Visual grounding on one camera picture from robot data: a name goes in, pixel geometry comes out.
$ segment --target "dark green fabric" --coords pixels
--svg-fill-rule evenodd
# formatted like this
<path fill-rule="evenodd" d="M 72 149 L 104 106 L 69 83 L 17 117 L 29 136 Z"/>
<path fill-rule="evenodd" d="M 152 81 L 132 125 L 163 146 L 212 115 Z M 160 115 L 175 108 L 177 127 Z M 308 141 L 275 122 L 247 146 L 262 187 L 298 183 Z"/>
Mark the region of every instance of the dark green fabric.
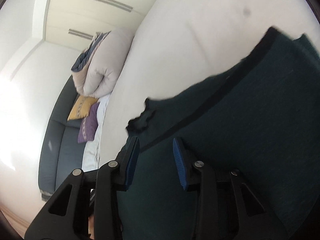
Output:
<path fill-rule="evenodd" d="M 190 239 L 196 194 L 180 186 L 175 136 L 212 167 L 238 168 L 292 235 L 320 194 L 319 67 L 306 36 L 291 41 L 270 29 L 229 71 L 174 98 L 147 100 L 128 125 L 142 152 L 132 186 L 118 193 L 124 240 Z"/>

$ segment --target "white pillow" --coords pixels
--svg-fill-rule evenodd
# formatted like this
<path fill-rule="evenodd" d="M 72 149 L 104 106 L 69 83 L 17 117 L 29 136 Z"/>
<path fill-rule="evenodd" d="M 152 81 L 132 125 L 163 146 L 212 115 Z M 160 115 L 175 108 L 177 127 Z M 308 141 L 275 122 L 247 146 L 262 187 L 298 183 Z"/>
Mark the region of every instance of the white pillow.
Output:
<path fill-rule="evenodd" d="M 112 30 L 92 57 L 84 83 L 84 95 L 100 98 L 116 85 L 134 34 L 124 28 Z"/>

